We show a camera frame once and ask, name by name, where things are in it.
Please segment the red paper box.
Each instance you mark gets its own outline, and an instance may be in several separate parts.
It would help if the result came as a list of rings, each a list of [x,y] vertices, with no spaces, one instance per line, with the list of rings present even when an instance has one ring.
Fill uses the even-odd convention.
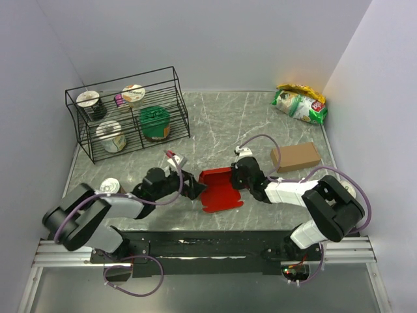
[[[204,212],[217,213],[243,206],[240,192],[231,184],[231,177],[230,167],[203,170],[200,173],[199,182],[207,186],[199,196]]]

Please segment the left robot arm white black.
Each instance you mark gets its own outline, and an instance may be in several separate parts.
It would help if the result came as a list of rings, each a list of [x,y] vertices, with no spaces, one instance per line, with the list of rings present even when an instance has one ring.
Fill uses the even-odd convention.
[[[207,189],[187,171],[168,172],[151,168],[127,194],[101,193],[81,183],[42,217],[42,224],[54,235],[54,241],[68,251],[88,246],[121,262],[130,254],[130,240],[117,227],[108,226],[106,219],[143,219],[161,205],[157,200],[172,193],[194,200]]]

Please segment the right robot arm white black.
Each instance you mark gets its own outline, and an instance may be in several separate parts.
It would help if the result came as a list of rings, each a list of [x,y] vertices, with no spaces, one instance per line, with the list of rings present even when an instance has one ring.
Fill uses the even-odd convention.
[[[308,248],[324,241],[340,242],[365,217],[365,210],[333,176],[318,181],[270,181],[252,156],[231,165],[235,190],[247,189],[259,202],[305,207],[311,219],[295,227],[278,246],[283,260],[299,260]]]

